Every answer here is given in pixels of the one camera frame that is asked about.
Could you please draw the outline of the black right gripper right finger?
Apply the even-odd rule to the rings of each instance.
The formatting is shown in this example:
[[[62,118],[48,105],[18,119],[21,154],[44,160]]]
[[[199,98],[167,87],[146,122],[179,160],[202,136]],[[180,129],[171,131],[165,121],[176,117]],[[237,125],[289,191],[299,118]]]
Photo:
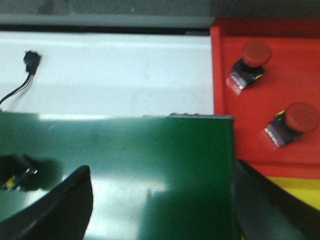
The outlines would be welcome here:
[[[318,240],[320,212],[243,160],[232,166],[232,198],[247,240]]]

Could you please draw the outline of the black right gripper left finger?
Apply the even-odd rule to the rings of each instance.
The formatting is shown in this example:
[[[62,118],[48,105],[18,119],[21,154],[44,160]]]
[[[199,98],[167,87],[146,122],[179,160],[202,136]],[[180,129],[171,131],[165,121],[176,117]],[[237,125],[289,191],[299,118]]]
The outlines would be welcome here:
[[[1,221],[2,240],[82,240],[93,211],[91,172],[78,167],[45,196]]]

